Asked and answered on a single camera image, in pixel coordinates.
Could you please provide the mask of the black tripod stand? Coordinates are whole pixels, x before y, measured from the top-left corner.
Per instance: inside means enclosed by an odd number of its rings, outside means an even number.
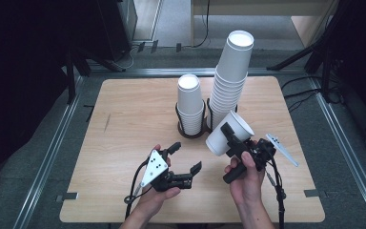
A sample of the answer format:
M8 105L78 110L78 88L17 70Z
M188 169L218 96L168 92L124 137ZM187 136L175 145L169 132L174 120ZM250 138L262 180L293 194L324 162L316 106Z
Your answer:
M353 0L339 0L339 5L331 21L328 23L322 35L309 47L290 56L282 62L267 67L267 71L280 71L293 64L306 55L310 55L304 66L305 73L315 73L320 65L323 65L321 76L321 94L327 103L330 103L329 84L332 64L332 53L336 39L340 36L341 24L345 21L345 15Z

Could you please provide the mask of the person's right hand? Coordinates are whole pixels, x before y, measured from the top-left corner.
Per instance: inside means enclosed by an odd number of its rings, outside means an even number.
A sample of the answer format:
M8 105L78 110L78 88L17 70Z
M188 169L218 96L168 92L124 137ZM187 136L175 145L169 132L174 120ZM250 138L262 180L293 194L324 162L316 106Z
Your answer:
M254 160L248 152L243 152L241 159L232 157L224 172L228 174L240 162L246 167L246 172L230 183L230 192L238 209L251 211L262 206L261 186L264 173L256 170Z

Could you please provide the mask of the black metal stand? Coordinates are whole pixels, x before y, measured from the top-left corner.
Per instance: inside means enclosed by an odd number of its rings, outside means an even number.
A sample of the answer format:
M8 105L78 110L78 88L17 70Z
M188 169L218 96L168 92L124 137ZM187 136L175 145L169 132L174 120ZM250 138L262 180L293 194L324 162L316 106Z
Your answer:
M110 70L111 72L121 73L126 69L117 67L115 63L111 63L86 49L71 46L66 51L65 67L68 79L68 103L71 104L76 98L76 83L74 78L74 70L78 70L82 75L89 76L92 72L88 59L98 63L100 66Z

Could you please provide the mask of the person's left hand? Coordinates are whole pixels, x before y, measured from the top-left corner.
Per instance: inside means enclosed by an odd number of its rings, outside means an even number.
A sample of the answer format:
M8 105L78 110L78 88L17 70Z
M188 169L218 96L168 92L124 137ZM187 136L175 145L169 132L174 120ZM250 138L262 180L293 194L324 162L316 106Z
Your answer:
M152 186L147 185L143 188L143 195L132 212L142 219L150 219L160 211L166 200L176 197L180 192L181 190L177 187L165 192L157 192Z

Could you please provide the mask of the short stack of white cups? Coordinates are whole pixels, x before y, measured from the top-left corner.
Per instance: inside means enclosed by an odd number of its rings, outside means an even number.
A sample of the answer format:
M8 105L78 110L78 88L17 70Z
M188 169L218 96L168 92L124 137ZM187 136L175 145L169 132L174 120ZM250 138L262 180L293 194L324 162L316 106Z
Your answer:
M197 135L201 131L204 108L198 77L194 74L180 76L176 109L185 135Z

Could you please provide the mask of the black double cup holder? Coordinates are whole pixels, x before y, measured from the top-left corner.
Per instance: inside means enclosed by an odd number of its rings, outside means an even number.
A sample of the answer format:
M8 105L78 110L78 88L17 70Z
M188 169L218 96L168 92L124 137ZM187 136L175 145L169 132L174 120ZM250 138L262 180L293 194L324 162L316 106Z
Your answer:
M218 125L209 98L203 101L201 110L196 114L184 114L179 110L178 104L175 104L175 112L178 117L177 130L186 138L197 138L204 133L211 133Z

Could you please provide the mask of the black cabinet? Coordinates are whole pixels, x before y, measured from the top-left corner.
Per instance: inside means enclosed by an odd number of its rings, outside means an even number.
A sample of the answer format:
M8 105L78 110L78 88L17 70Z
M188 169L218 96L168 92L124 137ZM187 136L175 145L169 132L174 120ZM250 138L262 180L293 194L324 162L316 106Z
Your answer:
M111 58L132 49L137 13L133 0L96 0L105 33L110 45Z

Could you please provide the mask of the white paper cup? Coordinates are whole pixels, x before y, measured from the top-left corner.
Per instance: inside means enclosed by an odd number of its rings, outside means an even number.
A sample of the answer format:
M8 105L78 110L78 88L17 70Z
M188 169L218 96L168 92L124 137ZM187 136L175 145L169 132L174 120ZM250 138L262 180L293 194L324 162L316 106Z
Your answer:
M238 113L229 111L206 139L206 145L216 156L222 156L230 149L230 147L227 145L226 137L220 130L220 127L225 122L230 124L234 130L235 136L241 141L254 136L254 131L250 125Z

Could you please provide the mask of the tall stack of white cups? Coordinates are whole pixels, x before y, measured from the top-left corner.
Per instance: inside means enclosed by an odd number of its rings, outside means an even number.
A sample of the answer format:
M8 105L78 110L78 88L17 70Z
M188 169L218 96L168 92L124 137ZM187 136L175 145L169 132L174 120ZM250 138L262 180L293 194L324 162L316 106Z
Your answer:
M232 31L215 67L213 90L208 101L207 124L213 130L230 112L235 111L251 60L254 37L247 31Z

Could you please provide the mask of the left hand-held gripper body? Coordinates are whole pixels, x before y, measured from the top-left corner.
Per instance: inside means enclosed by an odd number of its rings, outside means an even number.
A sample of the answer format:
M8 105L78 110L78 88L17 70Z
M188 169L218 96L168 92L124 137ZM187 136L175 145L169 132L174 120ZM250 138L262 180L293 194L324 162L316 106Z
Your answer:
M141 188L151 185L156 192L165 192L174 187L179 189L192 188L192 174L176 175L169 170L170 166L167 163L169 154L169 150L151 151L144 176L140 182Z

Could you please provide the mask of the light wooden desk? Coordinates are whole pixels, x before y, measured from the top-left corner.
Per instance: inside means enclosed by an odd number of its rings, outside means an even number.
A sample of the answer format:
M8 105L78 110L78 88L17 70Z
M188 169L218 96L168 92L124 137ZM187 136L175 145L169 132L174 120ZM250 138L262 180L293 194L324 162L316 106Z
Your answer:
M197 15L290 16L304 47L323 33L325 20L335 14L339 0L191 0L191 40Z

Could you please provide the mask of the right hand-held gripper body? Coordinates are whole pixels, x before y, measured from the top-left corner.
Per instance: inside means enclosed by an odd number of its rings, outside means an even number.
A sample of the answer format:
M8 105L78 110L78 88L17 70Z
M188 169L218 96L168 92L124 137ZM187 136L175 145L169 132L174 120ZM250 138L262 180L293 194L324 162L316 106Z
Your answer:
M298 163L279 142L278 138L271 134L266 134L266 139L260 138L256 143L250 138L244 141L237 139L237 143L226 152L226 155L230 158L235 156L238 159L241 159L241 154L243 152L248 152L254 160L257 171L261 171L265 169L268 164L271 164L274 169L275 184L281 184L281 175L278 172L274 159L276 151L279 151L284 155L295 167L298 166ZM245 171L246 167L240 162L236 168L232 169L223 177L223 180L227 184L230 184L232 181L239 178Z

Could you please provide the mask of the aluminium frame rail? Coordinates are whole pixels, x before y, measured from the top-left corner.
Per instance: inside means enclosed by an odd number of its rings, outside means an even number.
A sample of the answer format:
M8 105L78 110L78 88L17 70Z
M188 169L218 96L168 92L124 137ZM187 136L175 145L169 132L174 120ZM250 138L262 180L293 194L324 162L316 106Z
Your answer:
M351 140L347 137L346 132L339 123L339 119L333 110L333 105L327 103L322 94L318 94L316 100L321 111L325 115L337 145L339 146L351 174L356 181L358 190L366 203L366 172L357 157L356 151L352 147Z
M45 153L45 156L42 160L39 170L32 182L30 189L27 192L25 201L22 205L21 210L18 213L18 216L16 218L15 223L12 226L12 229L27 229L32 214L34 212L34 209L47 183L53 163L56 160L57 154L62 145L65 134L69 129L71 119L76 110L79 100L80 95L77 94L75 98L67 105L64 113L62 114L60 122L54 133L54 136L51 139L49 148Z
M93 69L91 75L104 76L109 78L163 78L179 77L190 73L197 76L211 77L215 68L160 68L160 69L127 69L122 72L112 72L108 69ZM304 74L303 68L284 68L279 71L268 70L267 68L249 68L248 75L277 75L277 74Z

